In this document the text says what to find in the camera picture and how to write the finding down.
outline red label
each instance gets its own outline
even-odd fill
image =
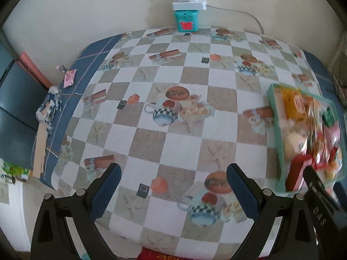
[[[181,26],[183,30],[192,30],[193,29],[193,22],[181,22]]]

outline snack package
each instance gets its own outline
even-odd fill
[[[342,152],[339,147],[336,154],[331,153],[327,168],[324,169],[324,174],[327,179],[334,179],[337,172],[342,168]]]
[[[77,69],[69,70],[65,73],[64,76],[64,88],[72,86],[74,84],[75,74]]]
[[[330,154],[327,150],[323,133],[319,132],[317,138],[313,142],[311,155],[316,163],[316,168],[325,168],[329,160]]]
[[[340,141],[340,127],[336,120],[331,127],[324,124],[324,137],[327,142],[327,149],[331,151]]]
[[[299,89],[281,87],[287,119],[295,121],[306,120],[304,98]]]
[[[300,154],[293,158],[286,179],[287,191],[297,191],[301,189],[304,183],[303,172],[308,165],[312,165],[312,157],[310,155]]]
[[[306,154],[307,137],[295,131],[290,132],[283,140],[283,151],[286,161],[292,161],[299,154]]]
[[[324,112],[322,119],[323,119],[324,124],[328,127],[331,127],[334,124],[335,119],[334,119],[334,116],[330,110],[330,107],[328,107],[327,111]]]

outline pink wrapper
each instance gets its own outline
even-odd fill
[[[330,128],[324,125],[324,137],[327,142],[327,149],[331,151],[340,141],[340,127],[337,120]]]
[[[64,88],[72,86],[74,84],[75,74],[77,69],[69,70],[65,73],[64,76]]]

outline table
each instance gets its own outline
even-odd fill
[[[80,96],[52,185],[73,194],[116,162],[123,176],[97,223],[165,254],[230,259],[253,221],[225,171],[236,162],[275,187],[267,90],[278,82],[320,93],[303,51],[266,36],[219,27],[124,34]]]

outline cream wall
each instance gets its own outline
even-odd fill
[[[0,227],[16,251],[30,251],[23,209],[23,184],[8,185],[9,203],[0,203]]]
[[[325,0],[207,0],[210,5],[249,11],[266,35],[297,45],[328,65],[342,26]],[[209,9],[201,24],[258,30],[240,13]],[[58,84],[54,66],[69,66],[88,44],[127,31],[175,23],[169,0],[21,0],[4,31],[19,53],[26,51],[43,74]]]

